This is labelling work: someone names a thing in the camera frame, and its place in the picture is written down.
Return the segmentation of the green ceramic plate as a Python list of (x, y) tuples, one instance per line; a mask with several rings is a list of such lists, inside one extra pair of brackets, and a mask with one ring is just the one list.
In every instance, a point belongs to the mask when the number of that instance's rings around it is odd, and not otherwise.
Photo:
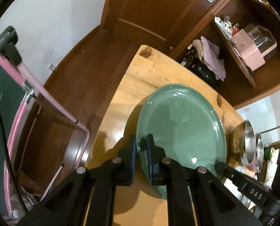
[(149, 175), (141, 141), (152, 134), (155, 145), (168, 157), (192, 169), (206, 167), (214, 176), (216, 161), (227, 158), (226, 137), (211, 103), (199, 92), (182, 84), (167, 84), (154, 91), (141, 108), (136, 140), (141, 167)]

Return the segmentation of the brown wooden door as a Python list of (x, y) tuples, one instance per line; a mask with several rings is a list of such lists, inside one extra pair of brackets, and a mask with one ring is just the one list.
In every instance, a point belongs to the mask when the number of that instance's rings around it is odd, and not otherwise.
[(110, 0), (104, 28), (170, 54), (218, 0)]

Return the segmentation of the pink storage box clear lid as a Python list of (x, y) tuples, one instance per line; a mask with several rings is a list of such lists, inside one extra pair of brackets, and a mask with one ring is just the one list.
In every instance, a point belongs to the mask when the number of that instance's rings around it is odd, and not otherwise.
[(263, 66), (265, 57), (277, 47), (270, 30), (257, 24), (248, 24), (237, 32), (232, 36), (232, 43), (244, 64), (252, 71)]

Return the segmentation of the small steel bowl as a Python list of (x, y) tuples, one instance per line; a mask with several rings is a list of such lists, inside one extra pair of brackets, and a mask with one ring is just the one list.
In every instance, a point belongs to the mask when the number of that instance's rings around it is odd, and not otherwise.
[(233, 157), (244, 166), (250, 166), (255, 158), (256, 139), (249, 120), (239, 124), (232, 132), (230, 148)]

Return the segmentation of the pink-based steel bowl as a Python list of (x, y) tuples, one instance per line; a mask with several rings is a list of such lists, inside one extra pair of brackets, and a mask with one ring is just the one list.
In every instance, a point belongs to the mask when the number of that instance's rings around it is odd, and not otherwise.
[(259, 173), (262, 170), (264, 146), (261, 134), (256, 134), (255, 156), (251, 165), (251, 170), (255, 173)]

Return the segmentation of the folded pink cloth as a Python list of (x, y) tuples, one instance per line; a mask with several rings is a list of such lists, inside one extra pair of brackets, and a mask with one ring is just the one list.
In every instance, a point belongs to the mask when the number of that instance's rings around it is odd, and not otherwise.
[(217, 80), (224, 82), (226, 79), (226, 70), (224, 60), (219, 59), (220, 48), (216, 44), (201, 36), (201, 39), (195, 39), (192, 45), (197, 50), (199, 60), (215, 74)]

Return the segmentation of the wooden corner shelf unit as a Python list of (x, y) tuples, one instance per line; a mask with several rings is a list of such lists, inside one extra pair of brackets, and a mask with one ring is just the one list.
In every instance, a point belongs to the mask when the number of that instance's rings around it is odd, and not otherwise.
[(170, 54), (202, 36), (218, 45), (226, 78), (215, 90), (237, 109), (280, 90), (280, 16), (264, 2), (218, 0)]

